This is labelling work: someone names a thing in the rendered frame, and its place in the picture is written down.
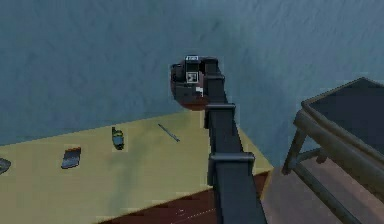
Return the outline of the brown basketball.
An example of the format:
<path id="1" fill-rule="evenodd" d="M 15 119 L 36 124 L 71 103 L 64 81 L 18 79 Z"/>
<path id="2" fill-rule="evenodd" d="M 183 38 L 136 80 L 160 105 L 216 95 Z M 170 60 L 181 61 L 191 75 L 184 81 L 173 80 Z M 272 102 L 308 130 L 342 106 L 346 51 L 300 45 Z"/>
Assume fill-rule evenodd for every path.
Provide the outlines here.
<path id="1" fill-rule="evenodd" d="M 175 100 L 184 108 L 192 110 L 192 111 L 200 111 L 205 108 L 205 106 L 208 103 L 207 97 L 204 95 L 204 66 L 198 62 L 200 65 L 200 72 L 201 75 L 201 81 L 202 81 L 202 87 L 203 87 L 203 97 L 198 98 L 197 100 Z M 170 66 L 170 86 L 171 86 L 171 92 L 172 92 L 172 85 L 171 85 L 171 66 Z"/>

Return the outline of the brown table with dark top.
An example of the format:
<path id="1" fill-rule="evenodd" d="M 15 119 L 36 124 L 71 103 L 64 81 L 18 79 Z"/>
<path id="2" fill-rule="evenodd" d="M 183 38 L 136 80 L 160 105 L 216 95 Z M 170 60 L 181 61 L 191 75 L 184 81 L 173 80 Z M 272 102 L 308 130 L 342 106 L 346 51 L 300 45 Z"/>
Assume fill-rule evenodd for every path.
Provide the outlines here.
<path id="1" fill-rule="evenodd" d="M 282 173 L 294 172 L 343 224 L 362 224 L 303 165 L 330 159 L 384 203 L 384 84 L 360 77 L 301 102 Z"/>

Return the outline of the dark grey flat phone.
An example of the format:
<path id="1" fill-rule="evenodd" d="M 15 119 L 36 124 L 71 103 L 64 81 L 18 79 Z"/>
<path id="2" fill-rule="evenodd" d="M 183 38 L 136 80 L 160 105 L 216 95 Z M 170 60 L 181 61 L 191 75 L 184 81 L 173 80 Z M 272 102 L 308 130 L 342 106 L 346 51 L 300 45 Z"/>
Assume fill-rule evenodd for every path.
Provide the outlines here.
<path id="1" fill-rule="evenodd" d="M 62 169 L 69 169 L 79 165 L 81 156 L 81 148 L 72 148 L 65 151 L 61 164 Z"/>

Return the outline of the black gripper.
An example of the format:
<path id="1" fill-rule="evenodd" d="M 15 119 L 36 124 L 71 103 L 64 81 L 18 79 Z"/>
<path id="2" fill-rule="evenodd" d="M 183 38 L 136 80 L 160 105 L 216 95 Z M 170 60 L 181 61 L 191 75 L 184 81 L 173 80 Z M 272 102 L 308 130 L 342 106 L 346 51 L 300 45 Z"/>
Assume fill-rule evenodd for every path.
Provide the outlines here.
<path id="1" fill-rule="evenodd" d="M 203 97 L 200 65 L 183 62 L 171 66 L 172 93 L 176 100 L 197 100 Z"/>

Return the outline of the green small bottle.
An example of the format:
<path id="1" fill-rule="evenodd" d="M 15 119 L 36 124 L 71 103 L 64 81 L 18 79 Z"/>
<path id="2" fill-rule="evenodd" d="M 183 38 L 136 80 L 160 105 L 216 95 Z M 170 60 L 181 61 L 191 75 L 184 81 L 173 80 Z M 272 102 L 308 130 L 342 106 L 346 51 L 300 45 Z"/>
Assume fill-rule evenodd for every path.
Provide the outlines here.
<path id="1" fill-rule="evenodd" d="M 112 128 L 112 142 L 117 150 L 122 150 L 124 148 L 124 134 L 116 127 Z"/>

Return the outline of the grey pen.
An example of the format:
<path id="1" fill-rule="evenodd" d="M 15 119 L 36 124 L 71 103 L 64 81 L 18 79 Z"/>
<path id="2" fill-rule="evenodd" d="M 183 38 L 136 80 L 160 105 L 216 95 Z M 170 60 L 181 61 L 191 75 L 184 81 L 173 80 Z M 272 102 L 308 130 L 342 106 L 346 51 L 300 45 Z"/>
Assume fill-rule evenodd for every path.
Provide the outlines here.
<path id="1" fill-rule="evenodd" d="M 166 127 L 164 127 L 162 124 L 158 123 L 158 126 L 167 134 L 169 135 L 172 139 L 174 139 L 176 142 L 180 142 L 180 139 L 173 134 L 171 131 L 169 131 Z"/>

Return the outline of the yellow table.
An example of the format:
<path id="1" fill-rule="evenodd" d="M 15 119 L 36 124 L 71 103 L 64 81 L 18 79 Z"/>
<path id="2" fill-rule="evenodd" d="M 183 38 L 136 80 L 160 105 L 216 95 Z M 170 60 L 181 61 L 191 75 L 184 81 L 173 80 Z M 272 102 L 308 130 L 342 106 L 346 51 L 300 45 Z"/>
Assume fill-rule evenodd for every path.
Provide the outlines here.
<path id="1" fill-rule="evenodd" d="M 1 146 L 0 157 L 11 167 L 0 175 L 0 224 L 217 224 L 207 183 L 211 147 L 204 112 L 118 128 L 122 150 L 114 148 L 109 126 Z M 273 168 L 238 132 L 243 150 L 255 155 L 261 200 Z M 77 147 L 79 165 L 62 169 L 65 151 Z"/>

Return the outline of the grey flat object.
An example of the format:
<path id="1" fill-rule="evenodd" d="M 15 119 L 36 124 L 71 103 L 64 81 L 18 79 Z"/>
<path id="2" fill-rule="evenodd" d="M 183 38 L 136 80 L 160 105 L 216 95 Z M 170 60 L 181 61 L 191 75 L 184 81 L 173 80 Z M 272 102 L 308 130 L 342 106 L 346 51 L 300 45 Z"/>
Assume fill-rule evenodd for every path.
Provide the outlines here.
<path id="1" fill-rule="evenodd" d="M 11 162 L 7 159 L 0 158 L 0 175 L 5 173 L 11 167 Z"/>

